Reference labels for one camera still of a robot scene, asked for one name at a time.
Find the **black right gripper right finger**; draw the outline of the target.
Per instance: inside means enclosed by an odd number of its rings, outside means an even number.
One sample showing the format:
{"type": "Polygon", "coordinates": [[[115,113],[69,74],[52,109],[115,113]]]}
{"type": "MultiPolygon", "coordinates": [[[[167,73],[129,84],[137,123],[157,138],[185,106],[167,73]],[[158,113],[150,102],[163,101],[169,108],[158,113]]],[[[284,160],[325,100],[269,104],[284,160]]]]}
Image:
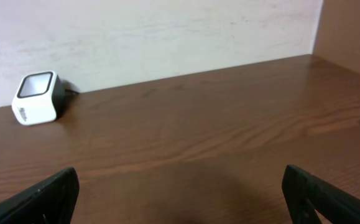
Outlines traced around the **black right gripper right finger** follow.
{"type": "Polygon", "coordinates": [[[360,199],[295,166],[288,165],[282,191],[293,223],[360,224],[360,199]]]}

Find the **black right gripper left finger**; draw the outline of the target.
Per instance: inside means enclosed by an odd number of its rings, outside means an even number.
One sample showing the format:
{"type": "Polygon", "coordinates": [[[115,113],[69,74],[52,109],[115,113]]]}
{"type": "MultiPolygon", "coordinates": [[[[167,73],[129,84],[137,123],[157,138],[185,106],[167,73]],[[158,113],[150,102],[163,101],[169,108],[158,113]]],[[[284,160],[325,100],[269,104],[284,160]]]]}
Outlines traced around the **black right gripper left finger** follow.
{"type": "Polygon", "coordinates": [[[70,223],[80,191],[67,167],[0,203],[0,223],[70,223]]]}

